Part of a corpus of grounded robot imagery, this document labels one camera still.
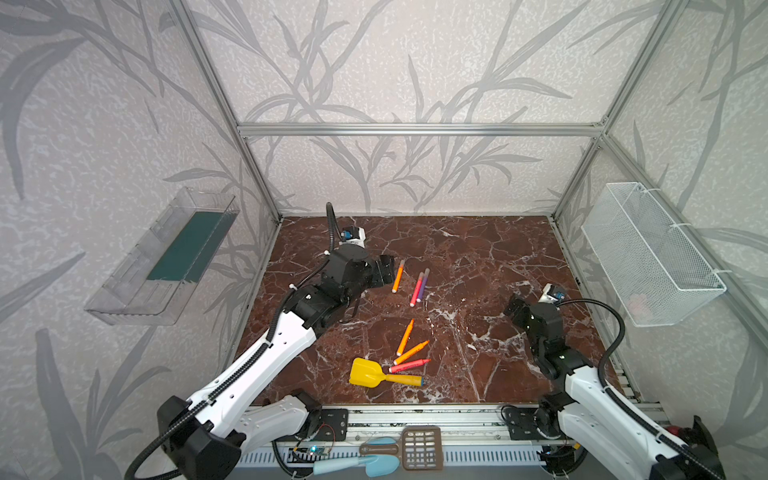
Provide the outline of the orange marker pen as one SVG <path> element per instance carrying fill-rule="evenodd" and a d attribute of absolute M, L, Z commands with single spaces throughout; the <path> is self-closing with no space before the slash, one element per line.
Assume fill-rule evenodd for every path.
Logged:
<path fill-rule="evenodd" d="M 396 350 L 396 355 L 397 356 L 401 356 L 401 355 L 403 355 L 405 353 L 405 349 L 406 349 L 408 340 L 409 340 L 411 332 L 412 332 L 412 330 L 414 328 L 414 323 L 415 323 L 415 320 L 411 319 L 409 324 L 407 325 L 407 327 L 406 327 L 406 329 L 405 329 L 405 331 L 403 333 L 403 336 L 401 338 L 401 341 L 399 343 L 399 346 L 398 346 L 398 348 Z"/>
<path fill-rule="evenodd" d="M 428 344 L 430 343 L 429 340 L 421 342 L 420 344 L 416 345 L 415 347 L 411 348 L 410 350 L 404 352 L 402 355 L 398 356 L 396 360 L 394 361 L 395 365 L 401 365 L 402 363 L 409 360 L 411 357 L 416 355 L 417 353 L 421 352 Z"/>
<path fill-rule="evenodd" d="M 405 263 L 406 263 L 405 259 L 401 260 L 400 263 L 399 263 L 399 266 L 398 266 L 398 269 L 397 269 L 397 272 L 396 272 L 396 276 L 395 276 L 395 279 L 394 279 L 394 283 L 393 283 L 392 289 L 391 289 L 391 292 L 393 294 L 396 294 L 398 292 L 399 288 L 400 288 L 400 284 L 401 284 L 402 277 L 403 277 L 404 270 L 405 270 Z"/>

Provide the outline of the pink marker pen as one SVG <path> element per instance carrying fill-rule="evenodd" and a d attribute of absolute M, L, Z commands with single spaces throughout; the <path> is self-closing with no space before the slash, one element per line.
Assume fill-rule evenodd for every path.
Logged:
<path fill-rule="evenodd" d="M 418 303 L 419 294 L 421 292 L 421 287 L 422 287 L 422 284 L 423 284 L 423 279 L 424 279 L 424 272 L 420 272 L 419 276 L 417 278 L 416 284 L 414 286 L 414 290 L 413 290 L 413 293 L 411 295 L 410 301 L 409 301 L 409 306 L 410 307 L 415 307 L 416 304 Z"/>

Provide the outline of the purple marker pen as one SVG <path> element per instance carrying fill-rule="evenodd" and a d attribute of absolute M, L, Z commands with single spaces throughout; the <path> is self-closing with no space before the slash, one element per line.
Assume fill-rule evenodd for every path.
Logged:
<path fill-rule="evenodd" d="M 426 268 L 425 271 L 423 272 L 419 292 L 417 294 L 417 303 L 421 303 L 423 301 L 429 275 L 430 275 L 430 268 Z"/>

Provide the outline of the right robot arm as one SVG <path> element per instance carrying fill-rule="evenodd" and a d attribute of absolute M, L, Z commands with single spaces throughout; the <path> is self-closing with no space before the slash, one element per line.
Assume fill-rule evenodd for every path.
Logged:
<path fill-rule="evenodd" d="M 618 479 L 724 478 L 714 439 L 701 418 L 689 428 L 664 428 L 608 381 L 610 356 L 626 334 L 618 311 L 594 303 L 614 317 L 618 333 L 599 362 L 592 363 L 566 342 L 561 309 L 569 303 L 550 287 L 536 303 L 513 296 L 505 307 L 504 316 L 525 333 L 534 363 L 554 386 L 532 414 L 504 410 L 508 427 L 534 430 L 549 440 L 567 437 Z"/>

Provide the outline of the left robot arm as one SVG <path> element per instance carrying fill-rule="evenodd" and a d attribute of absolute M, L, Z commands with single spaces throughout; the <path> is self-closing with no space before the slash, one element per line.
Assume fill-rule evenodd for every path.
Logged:
<path fill-rule="evenodd" d="M 395 258 L 373 256 L 353 242 L 290 286 L 266 332 L 243 355 L 188 399 L 172 396 L 157 411 L 159 435 L 126 470 L 135 479 L 162 450 L 174 465 L 163 479 L 224 479 L 248 447 L 259 447 L 303 428 L 309 404 L 295 395 L 252 409 L 253 400 L 300 353 L 340 321 L 362 294 L 390 286 Z"/>

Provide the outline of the red marker pen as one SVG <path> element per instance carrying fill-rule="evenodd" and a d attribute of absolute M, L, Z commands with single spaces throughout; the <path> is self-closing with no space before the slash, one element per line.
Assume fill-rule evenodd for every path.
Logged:
<path fill-rule="evenodd" d="M 404 363 L 401 363 L 399 365 L 393 365 L 393 366 L 391 366 L 389 368 L 389 373 L 390 374 L 397 374 L 397 373 L 401 373 L 401 372 L 404 372 L 404 371 L 409 371 L 409 370 L 417 369 L 417 368 L 420 368 L 422 366 L 427 365 L 429 362 L 430 362 L 430 359 L 419 359 L 419 360 L 404 362 Z"/>

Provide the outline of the yellow toy shovel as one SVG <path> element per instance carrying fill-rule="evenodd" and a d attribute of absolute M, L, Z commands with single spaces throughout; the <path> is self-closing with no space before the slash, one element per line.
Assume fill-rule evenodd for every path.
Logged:
<path fill-rule="evenodd" d="M 421 387 L 423 380 L 420 376 L 385 374 L 382 367 L 371 360 L 355 358 L 349 374 L 351 385 L 376 388 L 382 382 L 391 382 L 414 387 Z"/>

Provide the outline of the red spray bottle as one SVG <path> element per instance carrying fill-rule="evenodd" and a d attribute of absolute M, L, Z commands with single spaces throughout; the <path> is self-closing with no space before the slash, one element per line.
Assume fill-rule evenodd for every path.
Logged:
<path fill-rule="evenodd" d="M 700 416 L 693 417 L 691 427 L 668 426 L 667 432 L 682 440 L 687 451 L 707 465 L 719 463 L 718 451 L 714 439 Z"/>

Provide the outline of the small circuit board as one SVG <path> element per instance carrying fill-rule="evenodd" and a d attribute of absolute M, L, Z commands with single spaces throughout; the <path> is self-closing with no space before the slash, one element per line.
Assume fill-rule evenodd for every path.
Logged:
<path fill-rule="evenodd" d="M 294 463 L 315 463 L 331 458 L 334 445 L 325 444 L 298 444 L 289 450 L 290 458 Z"/>

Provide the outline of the light blue spatula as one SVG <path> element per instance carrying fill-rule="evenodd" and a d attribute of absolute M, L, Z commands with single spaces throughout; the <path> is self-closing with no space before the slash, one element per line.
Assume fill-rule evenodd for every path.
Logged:
<path fill-rule="evenodd" d="M 383 437 L 363 443 L 356 456 L 321 460 L 313 464 L 315 476 L 363 467 L 368 478 L 394 473 L 401 464 L 400 445 L 394 438 Z"/>

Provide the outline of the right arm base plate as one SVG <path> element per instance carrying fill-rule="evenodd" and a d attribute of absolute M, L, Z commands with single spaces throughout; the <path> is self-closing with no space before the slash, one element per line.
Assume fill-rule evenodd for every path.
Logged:
<path fill-rule="evenodd" d="M 563 433 L 557 415 L 542 407 L 503 405 L 500 410 L 512 440 L 559 440 Z"/>

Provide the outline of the aluminium front rail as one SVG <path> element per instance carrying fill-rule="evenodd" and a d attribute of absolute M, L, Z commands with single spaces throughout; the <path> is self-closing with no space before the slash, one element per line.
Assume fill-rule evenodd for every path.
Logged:
<path fill-rule="evenodd" d="M 438 426 L 441 430 L 443 469 L 450 467 L 541 467 L 558 477 L 572 473 L 586 449 L 575 441 L 512 440 L 503 423 L 503 405 L 344 405 L 349 424 L 344 441 L 296 440 L 289 436 L 243 455 L 239 468 L 277 468 L 292 478 L 313 474 L 314 463 L 294 463 L 289 450 L 298 445 L 334 445 L 330 459 L 358 454 L 359 447 L 372 439 L 394 438 L 400 445 L 402 431 L 409 426 Z"/>

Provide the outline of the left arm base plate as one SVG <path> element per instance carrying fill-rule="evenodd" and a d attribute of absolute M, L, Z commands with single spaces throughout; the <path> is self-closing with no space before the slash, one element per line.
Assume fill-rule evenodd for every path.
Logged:
<path fill-rule="evenodd" d="M 347 436 L 347 409 L 319 409 L 308 414 L 302 427 L 293 435 L 296 440 L 321 442 L 344 441 Z"/>

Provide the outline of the clear plastic wall tray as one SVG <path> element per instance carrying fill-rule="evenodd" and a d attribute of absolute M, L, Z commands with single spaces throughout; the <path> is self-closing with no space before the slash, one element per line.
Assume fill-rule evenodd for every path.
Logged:
<path fill-rule="evenodd" d="M 236 196 L 181 188 L 87 301 L 111 326 L 171 326 L 240 213 Z"/>

